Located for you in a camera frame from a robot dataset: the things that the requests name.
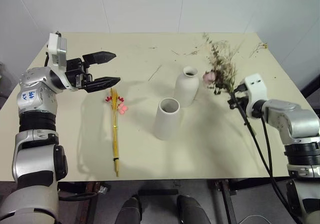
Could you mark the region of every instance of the white wall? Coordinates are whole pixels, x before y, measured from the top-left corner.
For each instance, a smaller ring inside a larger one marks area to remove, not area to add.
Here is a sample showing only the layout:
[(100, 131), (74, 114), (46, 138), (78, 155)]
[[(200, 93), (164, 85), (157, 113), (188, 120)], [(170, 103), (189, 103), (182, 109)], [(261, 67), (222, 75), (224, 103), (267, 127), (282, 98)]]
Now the white wall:
[(0, 91), (10, 92), (56, 30), (258, 32), (302, 88), (320, 74), (319, 16), (319, 0), (0, 0)]

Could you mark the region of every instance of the beige tabletop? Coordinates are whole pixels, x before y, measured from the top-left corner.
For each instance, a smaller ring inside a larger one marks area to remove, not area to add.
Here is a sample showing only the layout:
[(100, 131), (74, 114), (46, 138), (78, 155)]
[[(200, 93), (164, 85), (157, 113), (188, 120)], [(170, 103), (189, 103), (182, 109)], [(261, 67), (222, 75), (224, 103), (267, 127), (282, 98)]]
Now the beige tabletop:
[[(111, 108), (104, 102), (108, 90), (87, 93), (64, 91), (57, 95), (56, 129), (65, 149), (68, 175), (64, 181), (245, 178), (264, 177), (267, 172), (243, 125), (238, 110), (230, 110), (228, 94), (213, 95), (200, 84), (193, 104), (183, 108), (175, 138), (161, 141), (152, 134), (159, 101), (172, 97), (177, 76), (185, 66), (198, 69), (199, 78), (210, 69), (208, 48), (202, 34), (98, 34), (64, 33), (67, 59), (98, 51), (117, 55), (109, 63), (92, 65), (94, 78), (121, 77), (116, 85), (129, 110), (118, 116), (120, 175), (116, 177), (112, 152)], [(255, 34), (210, 34), (213, 41), (241, 44), (234, 57), (236, 83), (260, 73), (268, 97), (287, 100), (311, 109), (300, 91), (269, 52), (251, 52), (261, 42)], [(43, 66), (46, 47), (31, 67)], [(12, 157), (19, 129), (17, 86), (0, 111), (0, 180), (13, 180)], [(263, 129), (251, 120), (267, 159)], [(287, 159), (278, 132), (268, 126), (274, 176), (286, 176)]]

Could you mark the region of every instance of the vase opening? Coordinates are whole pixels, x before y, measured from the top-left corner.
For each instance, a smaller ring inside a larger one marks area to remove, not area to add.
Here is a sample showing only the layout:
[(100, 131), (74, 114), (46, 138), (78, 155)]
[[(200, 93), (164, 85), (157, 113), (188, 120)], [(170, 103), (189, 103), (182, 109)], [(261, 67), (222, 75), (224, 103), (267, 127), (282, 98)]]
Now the vase opening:
[(184, 70), (183, 71), (184, 75), (188, 76), (188, 77), (195, 76), (198, 73), (198, 70), (196, 68), (193, 68), (193, 67), (190, 67), (190, 66), (185, 67), (183, 70)]
[(179, 108), (179, 102), (173, 98), (166, 98), (160, 102), (160, 109), (166, 113), (175, 113)]

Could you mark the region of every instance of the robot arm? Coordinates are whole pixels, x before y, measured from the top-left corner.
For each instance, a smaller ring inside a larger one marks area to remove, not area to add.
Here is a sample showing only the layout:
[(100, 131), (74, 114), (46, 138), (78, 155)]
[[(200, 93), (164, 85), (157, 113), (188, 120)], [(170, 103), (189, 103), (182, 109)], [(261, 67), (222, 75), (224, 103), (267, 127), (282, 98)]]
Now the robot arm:
[[(266, 86), (259, 74), (246, 77), (236, 88), (245, 96), (236, 98), (247, 117), (263, 118), (279, 131), (292, 177), (287, 183), (288, 202), (292, 212), (303, 223), (320, 219), (320, 123), (316, 114), (298, 104), (268, 100)], [(231, 99), (230, 108), (236, 104)]]
[(115, 85), (120, 78), (92, 80), (88, 68), (116, 55), (98, 52), (66, 60), (66, 39), (50, 34), (46, 66), (22, 74), (17, 96), (20, 127), (15, 136), (12, 174), (17, 190), (0, 208), (0, 223), (57, 223), (57, 183), (67, 175), (64, 149), (59, 145), (55, 120), (56, 94), (64, 89), (94, 92)]

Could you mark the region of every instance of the white ceramic vase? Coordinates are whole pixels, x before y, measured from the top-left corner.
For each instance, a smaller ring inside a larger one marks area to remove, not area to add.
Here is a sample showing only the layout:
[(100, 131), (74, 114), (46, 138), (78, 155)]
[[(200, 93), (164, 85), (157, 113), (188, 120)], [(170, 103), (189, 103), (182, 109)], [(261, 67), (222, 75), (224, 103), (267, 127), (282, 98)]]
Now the white ceramic vase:
[(158, 105), (153, 127), (154, 135), (168, 140), (176, 133), (180, 122), (180, 104), (173, 98), (162, 99)]
[(187, 66), (183, 70), (175, 82), (174, 98), (178, 100), (181, 107), (187, 107), (192, 104), (196, 96), (199, 78), (196, 68)]

